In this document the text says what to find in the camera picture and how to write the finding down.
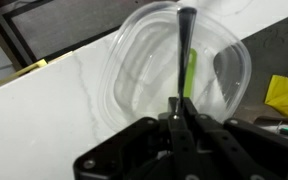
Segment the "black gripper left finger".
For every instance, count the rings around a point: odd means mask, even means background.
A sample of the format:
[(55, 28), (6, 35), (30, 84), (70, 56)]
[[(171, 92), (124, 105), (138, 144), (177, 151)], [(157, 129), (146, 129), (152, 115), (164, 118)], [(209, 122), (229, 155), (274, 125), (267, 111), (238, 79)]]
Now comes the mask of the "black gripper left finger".
[(143, 117), (79, 156), (74, 180), (193, 180), (198, 155), (193, 124), (197, 110), (190, 99), (175, 116), (176, 99), (158, 119)]

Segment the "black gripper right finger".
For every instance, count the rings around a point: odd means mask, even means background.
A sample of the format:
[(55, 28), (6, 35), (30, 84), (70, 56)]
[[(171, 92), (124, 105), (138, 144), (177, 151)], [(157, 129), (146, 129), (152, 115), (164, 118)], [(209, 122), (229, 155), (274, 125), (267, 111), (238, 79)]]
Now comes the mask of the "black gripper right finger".
[(288, 138), (236, 118), (219, 123), (189, 98), (182, 107), (197, 151), (223, 180), (288, 180)]

